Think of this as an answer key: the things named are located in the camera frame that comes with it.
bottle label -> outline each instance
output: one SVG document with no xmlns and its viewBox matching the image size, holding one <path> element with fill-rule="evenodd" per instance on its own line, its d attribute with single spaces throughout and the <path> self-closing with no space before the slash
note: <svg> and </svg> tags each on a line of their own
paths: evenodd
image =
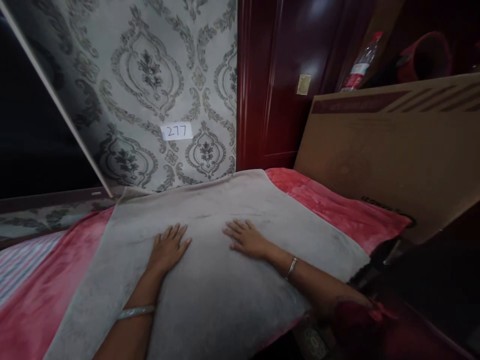
<svg viewBox="0 0 480 360">
<path fill-rule="evenodd" d="M 367 63 L 355 64 L 351 68 L 350 75 L 346 79 L 345 85 L 343 85 L 343 87 L 358 89 L 369 66 L 370 64 L 367 64 Z"/>
</svg>

plastic bottle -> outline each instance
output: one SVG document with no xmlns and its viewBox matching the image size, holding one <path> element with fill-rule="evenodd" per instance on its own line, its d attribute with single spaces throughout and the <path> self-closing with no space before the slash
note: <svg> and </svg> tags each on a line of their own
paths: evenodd
<svg viewBox="0 0 480 360">
<path fill-rule="evenodd" d="M 350 75 L 340 90 L 341 92 L 348 92 L 359 88 L 367 69 L 374 60 L 382 34 L 383 33 L 381 31 L 374 33 L 373 39 L 370 41 L 366 49 L 363 50 L 360 55 L 358 55 L 355 60 L 355 65 L 353 65 L 351 68 Z"/>
</svg>

gray towel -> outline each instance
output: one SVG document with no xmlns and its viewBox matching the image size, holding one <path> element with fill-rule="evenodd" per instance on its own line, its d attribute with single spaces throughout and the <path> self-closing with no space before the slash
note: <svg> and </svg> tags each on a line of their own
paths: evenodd
<svg viewBox="0 0 480 360">
<path fill-rule="evenodd" d="M 127 188 L 44 359 L 91 359 L 144 271 L 154 236 L 193 238 L 159 296 L 149 360 L 248 359 L 310 309 L 265 262 L 231 251 L 221 229 L 250 219 L 280 247 L 348 281 L 368 255 L 273 185 L 263 170 L 145 195 Z"/>
</svg>

fingers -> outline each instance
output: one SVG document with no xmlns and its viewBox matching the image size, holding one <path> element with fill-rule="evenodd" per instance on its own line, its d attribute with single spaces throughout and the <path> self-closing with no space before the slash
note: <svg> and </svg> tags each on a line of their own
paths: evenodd
<svg viewBox="0 0 480 360">
<path fill-rule="evenodd" d="M 184 242 L 181 243 L 180 247 L 178 248 L 178 255 L 179 255 L 179 259 L 182 258 L 182 256 L 185 254 L 185 252 L 187 251 L 187 249 L 189 248 L 189 245 L 190 243 L 192 242 L 192 239 L 189 238 L 187 240 L 185 240 Z"/>
<path fill-rule="evenodd" d="M 242 231 L 243 231 L 243 229 L 242 229 L 240 226 L 238 226 L 235 222 L 227 222 L 226 225 L 227 225 L 230 229 L 232 229 L 233 231 L 235 231 L 235 232 L 237 232 L 237 233 L 239 233 L 239 234 L 241 234 Z"/>
<path fill-rule="evenodd" d="M 180 239 L 182 236 L 185 234 L 185 231 L 187 231 L 187 225 L 182 226 L 181 229 L 178 231 L 176 236 L 173 238 L 176 242 L 180 242 Z"/>
<path fill-rule="evenodd" d="M 239 241 L 240 240 L 240 234 L 238 232 L 235 232 L 233 230 L 230 230 L 230 229 L 222 229 L 222 232 L 225 234 L 225 235 L 228 235 L 229 237 Z"/>
<path fill-rule="evenodd" d="M 235 224 L 237 224 L 242 230 L 247 230 L 247 226 L 246 226 L 243 222 L 241 222 L 240 220 L 235 219 L 235 220 L 233 220 L 233 221 L 234 221 Z"/>
<path fill-rule="evenodd" d="M 171 232 L 172 232 L 172 225 L 170 225 L 169 227 L 167 227 L 167 229 L 166 229 L 165 232 L 163 233 L 163 236 L 161 237 L 161 239 L 162 239 L 162 240 L 168 239 Z"/>
<path fill-rule="evenodd" d="M 175 224 L 175 226 L 173 227 L 173 229 L 171 230 L 171 233 L 170 233 L 170 236 L 169 236 L 170 239 L 173 239 L 177 235 L 177 232 L 179 231 L 179 228 L 180 228 L 180 223 L 177 222 Z"/>
<path fill-rule="evenodd" d="M 244 247 L 239 242 L 232 242 L 230 244 L 230 249 L 238 251 L 239 253 L 243 253 L 245 251 Z"/>
<path fill-rule="evenodd" d="M 255 229 L 255 225 L 253 225 L 250 220 L 247 220 L 247 221 L 245 221 L 245 222 L 246 222 L 246 224 L 248 225 L 248 228 L 249 228 L 249 229 L 252 229 L 252 230 Z"/>
<path fill-rule="evenodd" d="M 158 233 L 156 236 L 155 236 L 155 240 L 153 241 L 153 246 L 157 246 L 160 242 L 160 239 L 162 237 L 162 234 Z"/>
</svg>

bottle cap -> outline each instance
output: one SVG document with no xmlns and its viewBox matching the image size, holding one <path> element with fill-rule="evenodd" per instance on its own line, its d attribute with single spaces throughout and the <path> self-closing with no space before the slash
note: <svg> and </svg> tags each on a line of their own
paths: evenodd
<svg viewBox="0 0 480 360">
<path fill-rule="evenodd" d="M 383 31 L 377 31 L 376 33 L 373 34 L 373 41 L 378 41 L 382 35 L 384 34 Z"/>
</svg>

